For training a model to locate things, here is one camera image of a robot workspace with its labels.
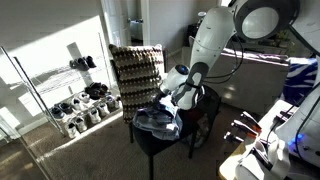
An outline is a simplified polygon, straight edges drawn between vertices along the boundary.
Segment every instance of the carpet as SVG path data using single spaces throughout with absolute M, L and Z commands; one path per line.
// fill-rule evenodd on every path
M 237 147 L 224 141 L 230 123 L 239 118 L 240 109 L 223 104 L 208 141 L 195 149 L 188 159 L 189 147 L 176 143 L 154 157 L 155 179 L 219 179 L 220 164 Z M 148 157 L 136 142 L 129 142 L 128 126 L 122 110 L 91 127 L 76 139 L 62 137 L 46 123 L 23 136 L 37 161 L 51 179 L 145 180 L 148 179 Z

